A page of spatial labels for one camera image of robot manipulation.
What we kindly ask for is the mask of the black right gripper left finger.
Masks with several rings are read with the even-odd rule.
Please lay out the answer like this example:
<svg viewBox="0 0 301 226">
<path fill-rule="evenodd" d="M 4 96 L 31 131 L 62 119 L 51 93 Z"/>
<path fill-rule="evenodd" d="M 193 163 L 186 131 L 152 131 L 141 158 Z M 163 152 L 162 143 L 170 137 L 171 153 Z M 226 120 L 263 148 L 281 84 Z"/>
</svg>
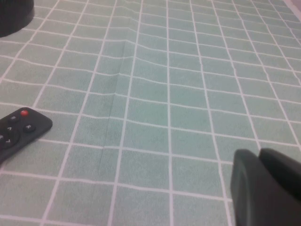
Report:
<svg viewBox="0 0 301 226">
<path fill-rule="evenodd" d="M 301 195 L 290 195 L 247 149 L 234 154 L 230 191 L 237 226 L 299 226 Z"/>
</svg>

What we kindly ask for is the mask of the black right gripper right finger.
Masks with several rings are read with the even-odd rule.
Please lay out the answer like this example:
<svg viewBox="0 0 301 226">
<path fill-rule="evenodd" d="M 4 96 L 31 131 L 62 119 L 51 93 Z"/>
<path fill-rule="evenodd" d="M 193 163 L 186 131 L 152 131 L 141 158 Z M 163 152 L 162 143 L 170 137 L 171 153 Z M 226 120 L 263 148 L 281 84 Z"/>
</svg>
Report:
<svg viewBox="0 0 301 226">
<path fill-rule="evenodd" d="M 259 159 L 277 181 L 290 195 L 301 194 L 301 164 L 274 149 L 262 148 Z"/>
</svg>

